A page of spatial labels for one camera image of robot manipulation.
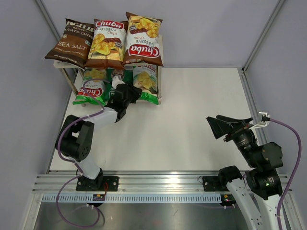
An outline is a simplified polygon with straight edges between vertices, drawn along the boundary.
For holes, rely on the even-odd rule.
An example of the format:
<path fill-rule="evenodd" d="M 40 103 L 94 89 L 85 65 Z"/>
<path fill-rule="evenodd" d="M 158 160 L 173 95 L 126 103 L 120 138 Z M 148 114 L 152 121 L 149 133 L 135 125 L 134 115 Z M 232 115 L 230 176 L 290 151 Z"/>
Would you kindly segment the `green Chuba cassava bag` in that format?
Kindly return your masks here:
<path fill-rule="evenodd" d="M 105 69 L 86 69 L 82 84 L 72 104 L 106 105 L 105 91 L 108 84 L 109 80 Z"/>
<path fill-rule="evenodd" d="M 133 86 L 142 90 L 140 100 L 159 104 L 157 66 L 133 66 Z"/>

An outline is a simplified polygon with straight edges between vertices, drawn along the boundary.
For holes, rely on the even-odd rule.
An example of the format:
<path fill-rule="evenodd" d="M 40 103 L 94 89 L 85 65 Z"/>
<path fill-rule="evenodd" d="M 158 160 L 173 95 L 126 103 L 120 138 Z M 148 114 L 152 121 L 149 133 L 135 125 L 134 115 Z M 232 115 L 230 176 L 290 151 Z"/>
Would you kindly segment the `green Real chips bag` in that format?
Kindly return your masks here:
<path fill-rule="evenodd" d="M 125 83 L 133 84 L 133 72 L 131 70 L 118 70 L 118 69 L 107 69 L 105 82 L 104 101 L 107 103 L 112 95 L 115 93 L 115 89 L 112 87 L 112 79 L 118 74 Z"/>

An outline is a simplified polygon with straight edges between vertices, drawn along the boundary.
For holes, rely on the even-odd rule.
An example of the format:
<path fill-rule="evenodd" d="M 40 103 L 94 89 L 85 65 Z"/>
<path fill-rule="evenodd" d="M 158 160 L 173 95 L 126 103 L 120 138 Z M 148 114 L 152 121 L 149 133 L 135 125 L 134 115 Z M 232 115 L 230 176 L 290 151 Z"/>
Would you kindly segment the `brown Chuba cassava bag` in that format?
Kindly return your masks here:
<path fill-rule="evenodd" d="M 124 69 L 127 21 L 94 19 L 94 38 L 85 68 Z"/>
<path fill-rule="evenodd" d="M 123 65 L 145 62 L 163 66 L 158 42 L 162 19 L 126 13 L 128 30 L 126 35 Z"/>

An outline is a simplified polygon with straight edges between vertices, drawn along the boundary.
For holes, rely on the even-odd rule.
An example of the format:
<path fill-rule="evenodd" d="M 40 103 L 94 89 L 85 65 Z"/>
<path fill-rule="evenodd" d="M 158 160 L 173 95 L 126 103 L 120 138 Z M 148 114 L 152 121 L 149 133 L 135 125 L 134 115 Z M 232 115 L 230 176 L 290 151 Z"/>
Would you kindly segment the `brown Kettle sea salt bag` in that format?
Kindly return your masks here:
<path fill-rule="evenodd" d="M 58 60 L 84 69 L 94 37 L 94 25 L 66 19 L 63 36 L 45 59 Z"/>

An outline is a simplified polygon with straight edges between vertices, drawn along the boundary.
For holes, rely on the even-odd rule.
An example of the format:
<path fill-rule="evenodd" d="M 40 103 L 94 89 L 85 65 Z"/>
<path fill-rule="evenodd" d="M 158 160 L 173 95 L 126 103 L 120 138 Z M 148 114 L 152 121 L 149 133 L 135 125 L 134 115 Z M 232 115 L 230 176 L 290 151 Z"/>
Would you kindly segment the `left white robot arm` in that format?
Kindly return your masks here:
<path fill-rule="evenodd" d="M 83 117 L 67 116 L 57 137 L 55 148 L 58 156 L 74 164 L 80 172 L 76 177 L 78 191 L 106 192 L 117 181 L 116 177 L 104 179 L 103 170 L 89 158 L 94 129 L 120 121 L 128 106 L 140 98 L 142 90 L 122 81 L 113 84 L 113 88 L 114 95 L 98 112 Z"/>

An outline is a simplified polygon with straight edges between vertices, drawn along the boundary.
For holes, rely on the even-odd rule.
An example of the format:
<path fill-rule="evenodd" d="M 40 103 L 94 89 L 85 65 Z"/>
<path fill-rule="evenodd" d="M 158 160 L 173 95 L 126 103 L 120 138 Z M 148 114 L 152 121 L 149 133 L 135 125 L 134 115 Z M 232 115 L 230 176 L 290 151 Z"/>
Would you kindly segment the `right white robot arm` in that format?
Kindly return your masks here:
<path fill-rule="evenodd" d="M 268 113 L 260 113 L 260 121 L 252 118 L 234 119 L 222 115 L 206 118 L 216 139 L 233 141 L 251 168 L 242 175 L 236 166 L 219 170 L 218 185 L 228 190 L 240 208 L 250 230 L 279 230 L 285 226 L 280 219 L 282 183 L 277 169 L 282 167 L 282 149 L 274 143 L 259 145 L 254 134 L 269 124 Z"/>

